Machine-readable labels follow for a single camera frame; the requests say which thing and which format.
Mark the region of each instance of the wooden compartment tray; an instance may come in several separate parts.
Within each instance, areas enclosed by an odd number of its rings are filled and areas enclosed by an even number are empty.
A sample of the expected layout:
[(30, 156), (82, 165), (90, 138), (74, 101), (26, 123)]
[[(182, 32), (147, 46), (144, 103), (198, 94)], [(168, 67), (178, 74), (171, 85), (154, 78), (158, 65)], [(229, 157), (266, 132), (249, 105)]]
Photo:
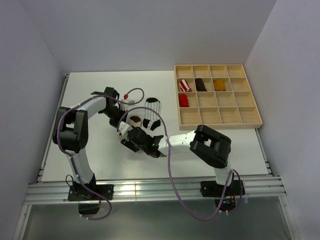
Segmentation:
[[(180, 130), (193, 130), (199, 124), (213, 129), (249, 129), (263, 124), (242, 65), (175, 65), (174, 77)], [(207, 91), (197, 91), (197, 78)], [(183, 79), (190, 92), (179, 87)], [(225, 91), (215, 91), (218, 79), (223, 80)], [(187, 96), (189, 107), (180, 106), (181, 94)]]

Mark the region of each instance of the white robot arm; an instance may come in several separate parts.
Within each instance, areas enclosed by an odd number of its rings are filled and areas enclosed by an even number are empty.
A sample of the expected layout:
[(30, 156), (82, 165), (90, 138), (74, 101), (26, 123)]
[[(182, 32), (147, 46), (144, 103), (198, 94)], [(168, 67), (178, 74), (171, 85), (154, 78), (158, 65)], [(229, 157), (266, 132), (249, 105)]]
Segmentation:
[[(99, 94), (111, 96), (114, 99), (119, 97), (118, 92), (111, 87), (107, 87), (104, 92), (93, 92), (92, 96)], [(80, 175), (83, 184), (88, 188), (94, 188), (96, 185), (95, 175), (89, 166), (86, 154), (86, 144), (89, 138), (88, 120), (96, 113), (104, 113), (109, 117), (109, 123), (113, 127), (117, 127), (126, 111), (119, 109), (115, 104), (116, 101), (109, 98), (94, 98), (77, 110), (68, 113), (63, 119), (60, 129), (58, 129), (60, 119), (71, 107), (60, 107), (57, 111), (52, 135), (53, 142), (58, 144), (57, 133), (59, 131), (62, 148), (72, 156), (71, 159), (67, 155), (74, 176), (73, 187), (82, 195), (87, 195), (88, 198), (90, 193), (83, 189), (78, 179)], [(126, 118), (120, 123), (118, 129), (118, 134), (124, 138), (121, 141), (124, 146), (134, 152), (142, 150), (153, 158), (168, 155), (169, 146), (165, 136), (150, 136), (140, 127), (130, 126), (125, 121)], [(217, 184), (221, 186), (226, 184), (231, 170), (231, 165), (228, 163), (228, 156), (231, 150), (230, 138), (205, 125), (199, 125), (194, 131), (170, 136), (168, 140), (171, 145), (171, 154), (193, 152), (214, 168)]]

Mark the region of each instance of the white table surface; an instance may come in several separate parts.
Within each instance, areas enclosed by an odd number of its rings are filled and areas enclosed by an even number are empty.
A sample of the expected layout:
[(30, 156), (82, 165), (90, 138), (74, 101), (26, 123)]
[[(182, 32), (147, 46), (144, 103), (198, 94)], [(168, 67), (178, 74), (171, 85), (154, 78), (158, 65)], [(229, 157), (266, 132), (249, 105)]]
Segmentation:
[[(178, 124), (178, 109), (173, 71), (127, 71), (127, 72), (79, 72), (71, 73), (66, 85), (62, 106), (70, 107), (90, 97), (94, 91), (103, 92), (113, 87), (120, 93), (120, 99), (132, 88), (143, 88), (145, 99), (155, 97), (162, 104), (163, 117), (169, 135), (183, 134)], [(139, 91), (129, 95), (138, 100)], [(144, 106), (142, 101), (135, 106)], [(144, 111), (133, 115), (144, 118)], [(162, 125), (154, 131), (146, 130), (152, 136), (163, 135)], [(231, 138), (229, 162), (240, 175), (265, 175), (268, 170), (254, 129), (220, 129), (219, 132)], [(109, 125), (104, 114), (96, 114), (89, 120), (89, 141), (86, 146), (88, 161), (97, 180), (133, 180), (168, 178), (167, 158), (152, 158), (144, 152), (134, 153), (118, 140), (116, 129)], [(215, 171), (192, 152), (174, 154), (171, 157), (174, 177), (215, 176)], [(64, 181), (72, 174), (67, 157), (57, 145), (50, 143), (43, 182)]]

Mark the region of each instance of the white wall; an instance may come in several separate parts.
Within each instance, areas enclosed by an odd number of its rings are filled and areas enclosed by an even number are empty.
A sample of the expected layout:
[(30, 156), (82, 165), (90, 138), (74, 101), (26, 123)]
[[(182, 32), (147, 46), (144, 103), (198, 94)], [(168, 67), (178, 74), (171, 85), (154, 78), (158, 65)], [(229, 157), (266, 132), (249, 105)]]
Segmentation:
[(67, 72), (244, 64), (276, 0), (21, 0)]
[(11, 239), (37, 178), (62, 73), (17, 0), (0, 1), (0, 239)]
[(319, 10), (319, 0), (278, 0), (245, 64), (263, 146), (306, 240), (320, 235)]

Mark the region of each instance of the red object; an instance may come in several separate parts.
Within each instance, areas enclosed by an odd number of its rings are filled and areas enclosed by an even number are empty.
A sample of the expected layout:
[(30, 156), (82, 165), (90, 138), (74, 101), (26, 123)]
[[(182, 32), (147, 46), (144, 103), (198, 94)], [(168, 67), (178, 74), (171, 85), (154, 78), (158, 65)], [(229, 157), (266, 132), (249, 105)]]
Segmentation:
[(180, 107), (181, 107), (181, 108), (189, 107), (189, 102), (188, 102), (187, 95), (185, 95), (185, 94), (180, 94), (180, 95), (179, 95), (179, 103), (180, 103)]
[(188, 85), (188, 82), (185, 79), (182, 79), (179, 82), (179, 86), (180, 86), (181, 90), (184, 92), (191, 92), (192, 91), (192, 89)]

